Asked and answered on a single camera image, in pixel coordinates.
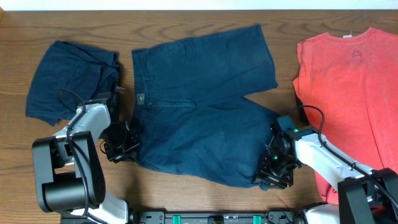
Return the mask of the navy blue shorts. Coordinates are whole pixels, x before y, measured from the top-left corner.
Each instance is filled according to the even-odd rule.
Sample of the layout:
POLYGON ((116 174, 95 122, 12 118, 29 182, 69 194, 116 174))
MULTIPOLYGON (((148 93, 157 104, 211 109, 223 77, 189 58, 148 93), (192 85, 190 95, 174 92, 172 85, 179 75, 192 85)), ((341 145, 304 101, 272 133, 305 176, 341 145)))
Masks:
POLYGON ((137 163, 251 188, 277 113, 248 96, 278 86, 259 25, 132 51, 137 163))

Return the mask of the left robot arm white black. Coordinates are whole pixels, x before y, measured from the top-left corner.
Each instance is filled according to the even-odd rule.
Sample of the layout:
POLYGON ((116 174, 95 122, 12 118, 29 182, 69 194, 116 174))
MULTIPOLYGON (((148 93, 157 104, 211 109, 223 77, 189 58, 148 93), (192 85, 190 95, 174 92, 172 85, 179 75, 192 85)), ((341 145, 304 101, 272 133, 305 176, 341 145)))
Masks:
POLYGON ((34 141, 35 186, 39 207, 60 214, 61 223, 133 223, 125 200, 107 191, 96 150, 113 163, 133 160, 141 146, 136 132, 119 121, 115 100, 84 102, 76 115, 51 137, 34 141))

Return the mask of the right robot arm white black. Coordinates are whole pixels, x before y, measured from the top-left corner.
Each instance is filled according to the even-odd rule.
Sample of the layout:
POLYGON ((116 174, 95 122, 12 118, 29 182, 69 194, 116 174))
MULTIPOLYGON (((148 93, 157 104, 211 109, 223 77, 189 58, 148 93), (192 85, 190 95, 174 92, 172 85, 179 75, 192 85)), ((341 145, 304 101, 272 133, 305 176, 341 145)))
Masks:
POLYGON ((319 203, 295 213, 289 223, 397 223, 397 174, 364 165, 314 128, 273 128, 267 154, 260 157, 254 182, 285 189, 293 171, 309 166, 337 192, 338 204, 319 203))

